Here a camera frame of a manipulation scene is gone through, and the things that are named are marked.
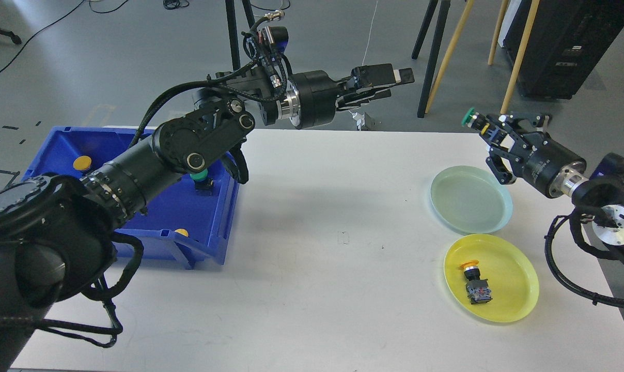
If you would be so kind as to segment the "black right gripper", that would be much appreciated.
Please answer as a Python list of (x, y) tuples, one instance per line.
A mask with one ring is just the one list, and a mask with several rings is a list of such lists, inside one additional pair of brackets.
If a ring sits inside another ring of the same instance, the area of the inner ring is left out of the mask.
[[(550, 113), (513, 112), (508, 115), (487, 115), (489, 129), (485, 141), (489, 146), (486, 163), (500, 184), (513, 184), (523, 178), (547, 198), (558, 198), (565, 167), (579, 173), (586, 170), (586, 161), (570, 151), (546, 132), (552, 120)], [(517, 133), (525, 142), (513, 139), (511, 147), (503, 146), (507, 136)]]

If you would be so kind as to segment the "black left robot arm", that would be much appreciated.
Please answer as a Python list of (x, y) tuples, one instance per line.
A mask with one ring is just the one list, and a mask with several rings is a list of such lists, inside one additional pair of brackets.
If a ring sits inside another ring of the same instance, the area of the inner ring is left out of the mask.
[(414, 82), (411, 68), (358, 66), (340, 80), (325, 71), (292, 73), (288, 31), (269, 26), (274, 10), (243, 33), (249, 61), (234, 71), (181, 83), (160, 94), (127, 149), (85, 176), (47, 173), (0, 190), (0, 371), (36, 330), (111, 348), (123, 332), (113, 299), (142, 263), (144, 244), (120, 228), (186, 174), (222, 162), (244, 184), (241, 150), (260, 105), (266, 125), (328, 124), (337, 112), (390, 97)]

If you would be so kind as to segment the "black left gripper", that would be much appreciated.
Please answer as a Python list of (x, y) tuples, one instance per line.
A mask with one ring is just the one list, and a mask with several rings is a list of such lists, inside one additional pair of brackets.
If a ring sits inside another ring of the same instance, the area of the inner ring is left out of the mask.
[(302, 130), (329, 124), (335, 112), (390, 98), (390, 88), (414, 83), (414, 73), (411, 68), (398, 70), (392, 64), (378, 64), (357, 66), (349, 76), (336, 81), (326, 71), (296, 73), (289, 81), (299, 102), (297, 114), (290, 120), (297, 130)]

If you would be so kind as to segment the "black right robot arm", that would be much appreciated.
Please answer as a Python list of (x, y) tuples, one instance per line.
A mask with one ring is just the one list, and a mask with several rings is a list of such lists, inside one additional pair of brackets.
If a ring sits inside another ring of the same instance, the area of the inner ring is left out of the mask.
[(523, 179), (546, 198), (570, 198), (573, 211), (556, 216), (545, 236), (545, 257), (554, 278), (593, 304), (624, 308), (624, 299), (598, 294), (569, 280), (552, 252), (558, 230), (568, 222), (581, 250), (624, 265), (624, 158), (608, 153), (595, 172), (586, 176), (586, 161), (541, 130), (550, 119), (542, 114), (494, 117), (470, 111), (463, 124), (477, 130), (488, 145), (485, 162), (499, 183)]

